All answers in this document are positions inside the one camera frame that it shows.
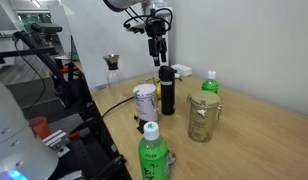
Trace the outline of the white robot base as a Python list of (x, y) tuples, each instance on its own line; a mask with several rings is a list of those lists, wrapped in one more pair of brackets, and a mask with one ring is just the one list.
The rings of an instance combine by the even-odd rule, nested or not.
[(34, 134), (12, 93), (0, 80), (0, 180), (47, 180), (58, 160)]

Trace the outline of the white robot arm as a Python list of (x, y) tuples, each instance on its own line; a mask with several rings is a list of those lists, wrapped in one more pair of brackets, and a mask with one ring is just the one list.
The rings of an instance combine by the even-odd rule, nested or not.
[(167, 43), (164, 35), (171, 30), (173, 9), (167, 7), (164, 0), (103, 0), (114, 12), (128, 13), (134, 16), (123, 22), (123, 27), (130, 32), (146, 33), (148, 36), (149, 54), (154, 65), (158, 67), (166, 62)]

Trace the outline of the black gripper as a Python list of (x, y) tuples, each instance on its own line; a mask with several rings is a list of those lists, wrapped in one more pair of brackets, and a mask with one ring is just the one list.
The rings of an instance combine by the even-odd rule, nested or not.
[(162, 63), (166, 63), (166, 52), (167, 45), (164, 35), (165, 31), (165, 23), (163, 21), (154, 21), (145, 26), (145, 30), (147, 33), (149, 53), (153, 57), (155, 67), (160, 66), (159, 55), (161, 54)]

